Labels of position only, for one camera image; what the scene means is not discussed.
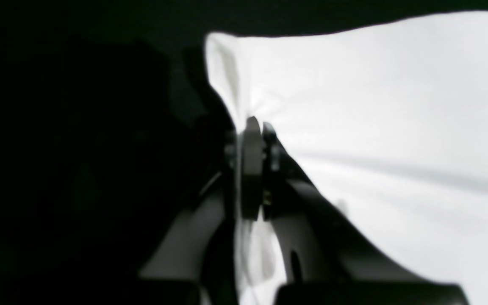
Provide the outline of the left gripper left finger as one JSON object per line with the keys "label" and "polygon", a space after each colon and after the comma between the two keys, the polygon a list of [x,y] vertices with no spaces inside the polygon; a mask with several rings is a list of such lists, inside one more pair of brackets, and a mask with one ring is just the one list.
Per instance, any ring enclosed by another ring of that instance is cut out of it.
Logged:
{"label": "left gripper left finger", "polygon": [[236,132],[191,203],[139,271],[143,305],[237,305],[234,267]]}

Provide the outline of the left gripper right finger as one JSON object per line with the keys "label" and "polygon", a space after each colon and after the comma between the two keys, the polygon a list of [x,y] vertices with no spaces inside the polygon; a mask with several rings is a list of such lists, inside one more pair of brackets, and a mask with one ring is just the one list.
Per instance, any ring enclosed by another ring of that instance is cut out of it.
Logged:
{"label": "left gripper right finger", "polygon": [[276,305],[466,305],[463,290],[403,268],[374,246],[290,158],[273,126],[246,120],[241,207],[273,226],[286,270]]}

